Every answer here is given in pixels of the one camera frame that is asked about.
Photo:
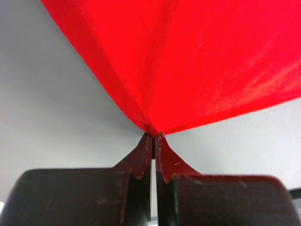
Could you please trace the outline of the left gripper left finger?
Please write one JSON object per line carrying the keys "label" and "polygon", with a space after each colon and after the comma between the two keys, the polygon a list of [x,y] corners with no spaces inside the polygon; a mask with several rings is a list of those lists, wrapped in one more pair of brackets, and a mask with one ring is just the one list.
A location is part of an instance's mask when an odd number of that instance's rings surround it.
{"label": "left gripper left finger", "polygon": [[129,173],[122,208],[124,223],[148,223],[151,220],[152,136],[144,133],[137,146],[114,167]]}

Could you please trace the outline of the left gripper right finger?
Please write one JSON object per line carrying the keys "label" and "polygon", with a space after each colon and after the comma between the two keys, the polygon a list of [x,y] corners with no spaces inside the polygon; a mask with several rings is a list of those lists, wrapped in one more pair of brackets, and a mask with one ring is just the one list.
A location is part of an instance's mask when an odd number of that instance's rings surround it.
{"label": "left gripper right finger", "polygon": [[176,226],[175,191],[173,176],[200,176],[169,146],[166,136],[160,132],[154,140],[157,181],[158,224]]}

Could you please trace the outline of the red t shirt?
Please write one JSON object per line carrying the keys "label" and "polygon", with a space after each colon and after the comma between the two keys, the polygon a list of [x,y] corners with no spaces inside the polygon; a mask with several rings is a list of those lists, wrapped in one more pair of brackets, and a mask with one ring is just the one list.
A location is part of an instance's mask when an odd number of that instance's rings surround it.
{"label": "red t shirt", "polygon": [[45,0],[140,129],[172,134],[301,96],[298,0]]}

